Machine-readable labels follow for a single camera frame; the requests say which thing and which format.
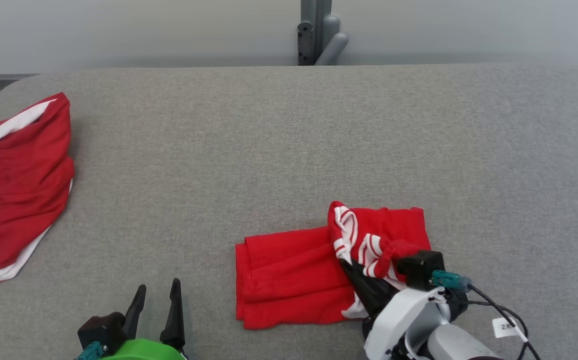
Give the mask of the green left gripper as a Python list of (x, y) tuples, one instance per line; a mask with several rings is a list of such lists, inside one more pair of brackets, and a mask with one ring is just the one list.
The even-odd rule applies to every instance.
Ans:
[(181, 283), (179, 278), (172, 281), (169, 299), (170, 308), (168, 310), (165, 328), (159, 336), (160, 342), (148, 339), (135, 339), (140, 313), (145, 305), (146, 285), (139, 285), (131, 305), (125, 314), (122, 331), (126, 336), (126, 341), (113, 355), (104, 356), (102, 360), (187, 360), (188, 358), (181, 351), (186, 339), (184, 330), (183, 302), (181, 296)]

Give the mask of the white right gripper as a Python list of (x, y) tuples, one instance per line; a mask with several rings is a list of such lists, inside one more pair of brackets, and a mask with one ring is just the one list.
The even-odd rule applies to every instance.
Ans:
[(355, 260), (349, 263), (343, 259), (341, 267), (354, 292), (354, 302), (342, 311), (343, 316), (347, 319), (377, 316), (364, 344), (366, 357), (389, 360), (394, 349), (399, 349), (405, 351), (406, 359), (426, 360), (418, 351), (436, 328), (449, 324), (451, 316), (444, 287), (399, 291), (384, 279), (364, 275)]

